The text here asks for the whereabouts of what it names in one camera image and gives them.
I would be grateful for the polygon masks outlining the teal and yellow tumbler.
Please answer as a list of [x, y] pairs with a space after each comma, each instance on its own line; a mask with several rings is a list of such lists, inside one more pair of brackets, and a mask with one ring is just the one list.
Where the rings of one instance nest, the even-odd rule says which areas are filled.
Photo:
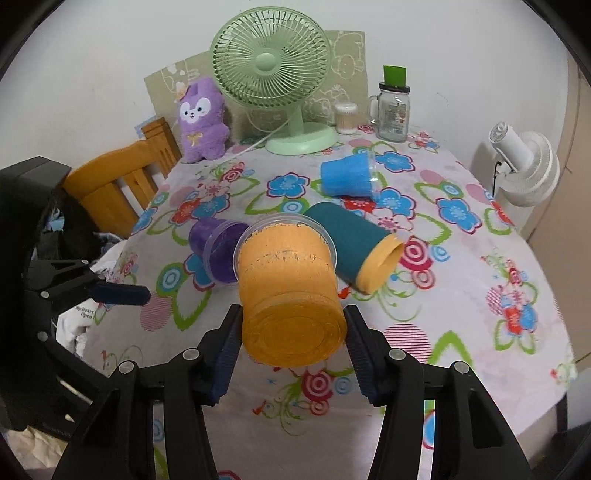
[[304, 215], [320, 223], [332, 238], [339, 278], [363, 294], [379, 290], [403, 256], [404, 242], [396, 235], [339, 205], [321, 202]]

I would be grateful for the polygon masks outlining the cotton swab container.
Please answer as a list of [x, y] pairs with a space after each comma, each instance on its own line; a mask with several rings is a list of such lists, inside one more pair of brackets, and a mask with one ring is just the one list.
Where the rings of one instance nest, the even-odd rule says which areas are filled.
[[335, 130], [342, 135], [356, 133], [358, 123], [358, 105], [353, 102], [335, 102], [334, 104]]

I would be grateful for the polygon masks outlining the purple plastic cup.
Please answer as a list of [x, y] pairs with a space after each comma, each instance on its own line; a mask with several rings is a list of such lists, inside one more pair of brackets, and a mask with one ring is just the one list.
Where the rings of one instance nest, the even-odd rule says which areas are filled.
[[233, 254], [242, 234], [249, 224], [214, 217], [195, 222], [189, 232], [188, 242], [209, 278], [215, 283], [235, 284]]

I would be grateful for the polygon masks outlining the green desk fan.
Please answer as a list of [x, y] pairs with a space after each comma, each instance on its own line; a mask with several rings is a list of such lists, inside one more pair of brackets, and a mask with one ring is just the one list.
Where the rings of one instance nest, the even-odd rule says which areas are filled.
[[286, 113], [283, 125], [267, 134], [267, 151], [305, 155], [337, 142], [334, 127], [305, 121], [301, 111], [332, 64], [329, 39], [311, 17], [280, 6], [243, 11], [218, 30], [209, 53], [222, 93], [246, 108]]

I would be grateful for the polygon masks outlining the beige cloth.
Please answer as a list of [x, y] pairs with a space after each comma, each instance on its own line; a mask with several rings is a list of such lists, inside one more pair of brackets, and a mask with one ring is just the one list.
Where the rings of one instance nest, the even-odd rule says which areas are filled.
[[51, 479], [67, 443], [28, 427], [22, 432], [3, 433], [10, 450], [32, 479]]

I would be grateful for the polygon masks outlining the floral tablecloth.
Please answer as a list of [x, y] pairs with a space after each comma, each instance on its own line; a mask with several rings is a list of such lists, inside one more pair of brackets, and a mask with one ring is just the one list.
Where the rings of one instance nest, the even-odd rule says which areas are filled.
[[[396, 234], [404, 253], [384, 284], [363, 294], [339, 283], [342, 303], [419, 361], [468, 363], [516, 433], [565, 395], [577, 371], [543, 270], [511, 220], [450, 152], [425, 132], [404, 145], [369, 126], [331, 149], [271, 155], [242, 141], [215, 162], [178, 164], [141, 215], [112, 277], [143, 285], [141, 307], [101, 305], [83, 357], [110, 374], [124, 360], [164, 363], [196, 345], [238, 300], [190, 249], [190, 229], [221, 218], [252, 224], [322, 202], [322, 163], [373, 150], [376, 200], [342, 208]], [[295, 369], [242, 353], [228, 392], [204, 412], [224, 479], [363, 479], [384, 413], [360, 393], [346, 351]]]

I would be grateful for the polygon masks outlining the white printed t-shirt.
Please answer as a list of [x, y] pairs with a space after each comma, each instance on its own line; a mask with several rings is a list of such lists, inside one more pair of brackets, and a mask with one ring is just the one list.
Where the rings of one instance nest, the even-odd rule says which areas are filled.
[[[94, 273], [102, 274], [108, 278], [113, 273], [125, 243], [126, 241], [123, 240], [114, 244], [91, 265], [90, 269]], [[57, 342], [79, 358], [83, 356], [87, 333], [93, 324], [93, 317], [97, 309], [98, 303], [88, 299], [64, 312], [57, 319], [55, 332]]]

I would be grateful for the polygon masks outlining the glass mason jar mug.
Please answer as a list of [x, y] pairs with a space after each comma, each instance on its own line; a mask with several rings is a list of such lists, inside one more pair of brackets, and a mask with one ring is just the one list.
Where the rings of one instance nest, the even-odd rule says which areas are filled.
[[394, 143], [405, 143], [409, 132], [410, 86], [407, 70], [402, 66], [385, 65], [380, 93], [370, 97], [370, 124], [377, 136]]

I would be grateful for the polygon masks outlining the purple plush toy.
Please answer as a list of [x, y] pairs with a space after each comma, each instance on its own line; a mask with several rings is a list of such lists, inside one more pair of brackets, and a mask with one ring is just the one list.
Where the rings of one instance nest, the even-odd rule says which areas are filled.
[[211, 77], [200, 77], [187, 86], [177, 107], [186, 163], [216, 160], [225, 154], [230, 130], [224, 123], [224, 112], [224, 97]]

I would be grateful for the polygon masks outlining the blue plastic cup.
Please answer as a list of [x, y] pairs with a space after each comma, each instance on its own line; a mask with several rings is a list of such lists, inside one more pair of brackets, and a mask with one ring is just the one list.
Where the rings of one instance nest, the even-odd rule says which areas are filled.
[[366, 150], [322, 163], [322, 193], [329, 197], [375, 200], [380, 191], [375, 156]]

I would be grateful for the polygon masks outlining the wooden chair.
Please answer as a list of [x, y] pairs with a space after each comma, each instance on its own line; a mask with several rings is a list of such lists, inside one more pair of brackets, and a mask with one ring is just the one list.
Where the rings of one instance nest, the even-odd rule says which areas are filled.
[[156, 194], [152, 168], [166, 177], [181, 158], [171, 128], [162, 117], [141, 128], [144, 138], [105, 153], [71, 172], [65, 191], [102, 232], [128, 237], [139, 219], [124, 188], [145, 209]]

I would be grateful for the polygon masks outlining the orange plastic cup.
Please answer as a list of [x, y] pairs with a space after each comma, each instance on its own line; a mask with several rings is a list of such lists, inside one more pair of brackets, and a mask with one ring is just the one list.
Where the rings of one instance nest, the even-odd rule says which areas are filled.
[[254, 361], [300, 368], [324, 361], [346, 337], [337, 252], [320, 223], [273, 214], [243, 232], [233, 253], [242, 343]]

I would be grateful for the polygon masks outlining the white clip fan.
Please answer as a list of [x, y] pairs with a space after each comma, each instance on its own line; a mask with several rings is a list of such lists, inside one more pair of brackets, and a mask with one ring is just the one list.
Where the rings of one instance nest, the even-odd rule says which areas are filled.
[[536, 131], [517, 133], [506, 122], [489, 132], [489, 142], [501, 157], [494, 176], [494, 198], [516, 207], [535, 207], [555, 190], [560, 161], [550, 141]]

